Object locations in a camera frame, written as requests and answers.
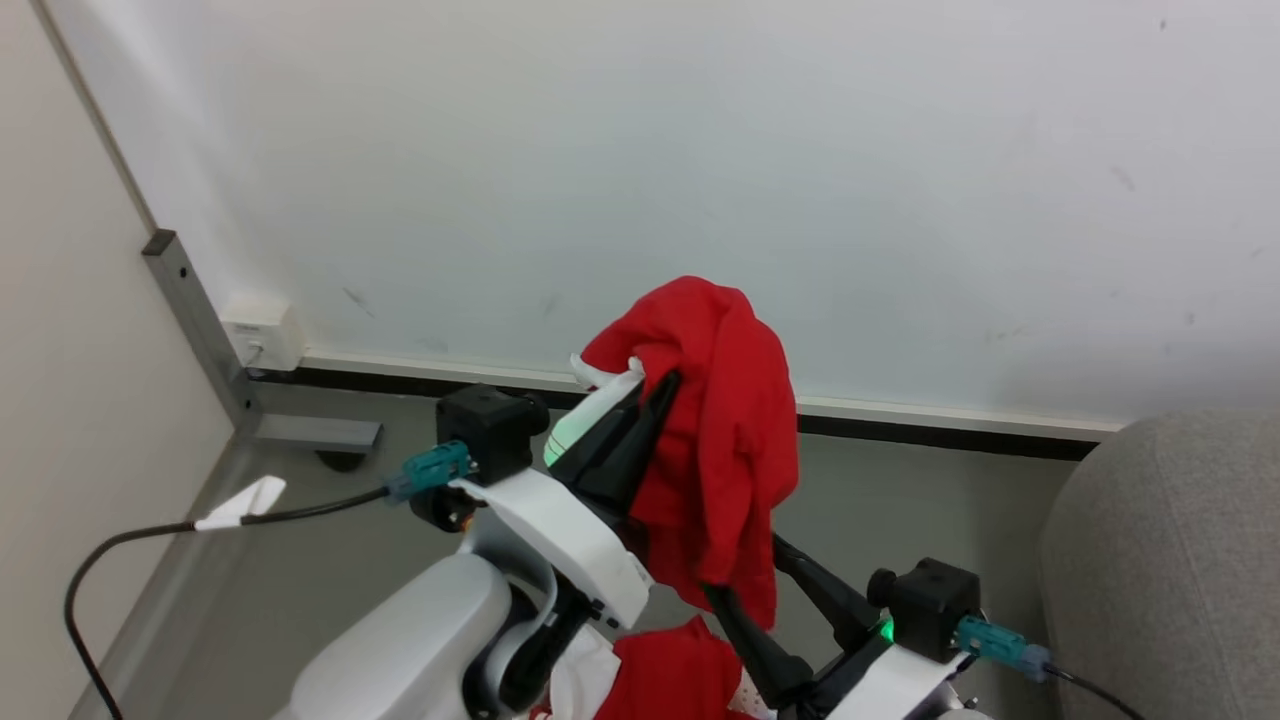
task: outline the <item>red fabric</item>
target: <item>red fabric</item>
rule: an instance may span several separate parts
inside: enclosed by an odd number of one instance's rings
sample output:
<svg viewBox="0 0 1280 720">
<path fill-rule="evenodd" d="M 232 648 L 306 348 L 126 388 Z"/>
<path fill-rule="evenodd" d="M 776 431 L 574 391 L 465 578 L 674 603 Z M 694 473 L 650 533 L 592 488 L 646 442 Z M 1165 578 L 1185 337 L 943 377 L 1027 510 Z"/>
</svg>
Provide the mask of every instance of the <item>red fabric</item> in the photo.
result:
<svg viewBox="0 0 1280 720">
<path fill-rule="evenodd" d="M 646 566 L 709 610 L 701 583 L 728 584 L 773 626 L 771 511 L 796 487 L 796 406 L 782 343 L 741 291 L 684 277 L 641 297 L 582 352 L 613 373 L 640 357 L 645 392 L 678 369 L 680 392 L 631 516 Z"/>
<path fill-rule="evenodd" d="M 625 637 L 613 653 L 622 667 L 595 720 L 750 720 L 728 710 L 742 662 L 701 618 Z"/>
</svg>

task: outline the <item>power outlet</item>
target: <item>power outlet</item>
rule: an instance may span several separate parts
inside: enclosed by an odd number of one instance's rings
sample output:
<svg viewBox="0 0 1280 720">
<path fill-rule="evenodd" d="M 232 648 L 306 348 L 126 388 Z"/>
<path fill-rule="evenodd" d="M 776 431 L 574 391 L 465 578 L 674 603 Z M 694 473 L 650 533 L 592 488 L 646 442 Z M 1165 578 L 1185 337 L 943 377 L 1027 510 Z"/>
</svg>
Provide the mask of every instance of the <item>power outlet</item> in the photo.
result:
<svg viewBox="0 0 1280 720">
<path fill-rule="evenodd" d="M 302 361 L 306 340 L 288 302 L 238 299 L 219 313 L 241 365 L 293 370 Z"/>
</svg>

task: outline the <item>black cable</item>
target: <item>black cable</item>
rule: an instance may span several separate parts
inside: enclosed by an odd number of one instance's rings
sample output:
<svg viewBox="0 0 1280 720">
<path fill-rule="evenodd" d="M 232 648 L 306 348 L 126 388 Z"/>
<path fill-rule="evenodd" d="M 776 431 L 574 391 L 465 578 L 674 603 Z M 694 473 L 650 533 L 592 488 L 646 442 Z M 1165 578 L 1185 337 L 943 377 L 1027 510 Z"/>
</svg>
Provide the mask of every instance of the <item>black cable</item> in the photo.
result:
<svg viewBox="0 0 1280 720">
<path fill-rule="evenodd" d="M 298 510 L 282 510 L 279 512 L 269 512 L 266 515 L 246 515 L 241 519 L 241 525 L 266 525 L 270 523 L 283 523 L 285 520 L 316 518 L 330 512 L 338 512 L 339 510 L 357 507 L 380 497 L 387 497 L 387 488 L 378 488 L 364 495 L 357 495 L 356 497 L 329 502 L 326 505 L 316 505 L 314 507 L 302 507 Z M 90 655 L 88 647 L 84 644 L 84 638 L 81 637 L 79 626 L 76 624 L 76 593 L 79 592 L 81 583 L 84 582 L 84 577 L 88 575 L 93 564 L 101 560 L 102 556 L 106 555 L 106 552 L 113 547 L 136 539 L 155 538 L 160 536 L 178 536 L 193 532 L 196 532 L 196 523 L 188 520 L 186 523 L 156 525 L 154 528 L 142 528 L 140 530 L 129 530 L 127 533 L 111 536 L 106 539 L 106 542 L 97 546 L 83 562 L 81 562 L 81 566 L 76 569 L 76 574 L 72 575 L 72 582 L 67 585 L 67 598 L 63 601 L 63 621 L 67 624 L 67 634 L 70 635 L 72 644 L 76 646 L 76 653 L 79 655 L 81 662 L 84 664 L 84 671 L 88 673 L 88 679 L 93 682 L 97 694 L 102 696 L 102 702 L 106 705 L 106 710 L 111 714 L 113 720 L 123 720 L 124 715 L 120 714 L 120 706 L 115 702 L 115 697 L 111 696 L 111 691 L 106 687 L 106 680 L 102 679 L 102 674 L 99 671 L 97 664 L 93 662 L 93 656 Z"/>
<path fill-rule="evenodd" d="M 1123 700 L 1120 700 L 1116 696 L 1108 693 L 1107 691 L 1105 691 L 1105 689 L 1094 685 L 1093 683 L 1085 680 L 1084 678 L 1076 678 L 1075 675 L 1068 673 L 1066 670 L 1062 670 L 1061 667 L 1059 667 L 1057 665 L 1053 665 L 1052 662 L 1046 662 L 1044 664 L 1044 671 L 1048 673 L 1050 675 L 1053 675 L 1055 678 L 1060 678 L 1062 680 L 1066 680 L 1068 683 L 1071 683 L 1074 685 L 1078 685 L 1080 688 L 1084 688 L 1084 689 L 1089 691 L 1091 693 L 1093 693 L 1093 694 L 1101 697 L 1102 700 L 1110 702 L 1112 706 L 1115 706 L 1116 710 L 1119 710 L 1120 712 L 1124 712 L 1125 715 L 1128 715 L 1133 720 L 1146 720 L 1142 716 L 1140 712 L 1138 712 L 1137 710 L 1129 707 Z"/>
</svg>

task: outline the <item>gray fabric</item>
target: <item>gray fabric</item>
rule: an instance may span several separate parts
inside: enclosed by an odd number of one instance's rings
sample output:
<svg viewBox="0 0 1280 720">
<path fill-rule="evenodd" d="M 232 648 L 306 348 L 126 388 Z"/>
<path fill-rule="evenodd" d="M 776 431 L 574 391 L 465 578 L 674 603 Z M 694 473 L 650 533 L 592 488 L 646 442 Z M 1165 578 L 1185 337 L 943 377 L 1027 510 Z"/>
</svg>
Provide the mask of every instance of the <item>gray fabric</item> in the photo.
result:
<svg viewBox="0 0 1280 720">
<path fill-rule="evenodd" d="M 1105 442 L 1055 502 L 1041 584 L 1056 662 L 1148 719 L 1280 719 L 1280 414 Z M 1068 720 L 1123 717 L 1060 693 Z"/>
</svg>

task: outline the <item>cable connector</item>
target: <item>cable connector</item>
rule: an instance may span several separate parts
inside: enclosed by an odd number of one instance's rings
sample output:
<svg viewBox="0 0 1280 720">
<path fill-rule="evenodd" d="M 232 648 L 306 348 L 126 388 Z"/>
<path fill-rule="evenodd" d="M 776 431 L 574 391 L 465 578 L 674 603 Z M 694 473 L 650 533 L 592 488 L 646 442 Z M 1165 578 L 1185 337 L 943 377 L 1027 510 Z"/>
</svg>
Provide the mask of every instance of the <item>cable connector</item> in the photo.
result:
<svg viewBox="0 0 1280 720">
<path fill-rule="evenodd" d="M 471 474 L 471 454 L 458 441 L 445 442 L 415 455 L 401 466 L 401 474 L 387 480 L 392 505 L 434 487 L 448 484 Z"/>
<path fill-rule="evenodd" d="M 973 615 L 960 620 L 956 644 L 974 657 L 987 657 L 1014 667 L 1029 679 L 1043 683 L 1048 674 L 1044 666 L 1052 659 L 1047 647 L 1030 644 L 1018 633 L 992 625 Z"/>
</svg>

